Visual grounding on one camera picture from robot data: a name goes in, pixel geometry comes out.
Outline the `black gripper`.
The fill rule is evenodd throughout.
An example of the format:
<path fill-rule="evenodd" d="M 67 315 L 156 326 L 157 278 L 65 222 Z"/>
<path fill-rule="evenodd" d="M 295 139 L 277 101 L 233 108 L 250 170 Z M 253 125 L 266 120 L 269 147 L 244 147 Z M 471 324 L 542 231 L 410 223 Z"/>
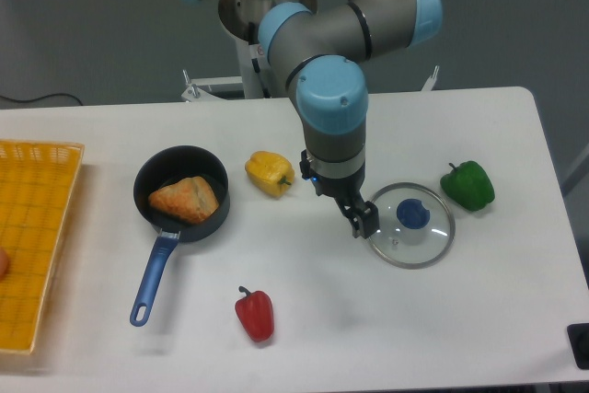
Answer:
<path fill-rule="evenodd" d="M 365 202 L 361 195 L 365 177 L 364 149 L 342 162 L 328 162 L 304 150 L 299 166 L 302 178 L 313 184 L 317 196 L 329 196 L 336 201 L 341 214 L 355 230 L 355 237 L 369 238 L 378 230 L 378 209 L 372 202 Z"/>

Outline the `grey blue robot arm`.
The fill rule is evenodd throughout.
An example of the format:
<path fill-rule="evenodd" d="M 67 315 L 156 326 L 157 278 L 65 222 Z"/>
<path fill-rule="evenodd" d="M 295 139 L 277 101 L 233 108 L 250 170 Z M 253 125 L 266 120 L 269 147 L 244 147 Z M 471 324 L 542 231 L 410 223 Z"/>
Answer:
<path fill-rule="evenodd" d="M 335 200 L 355 237 L 373 235 L 378 211 L 360 193 L 368 109 L 361 63 L 432 38 L 442 1 L 346 0 L 320 12 L 317 0 L 220 0 L 218 15 L 246 46 L 245 92 L 291 100 L 306 143 L 303 178 Z"/>

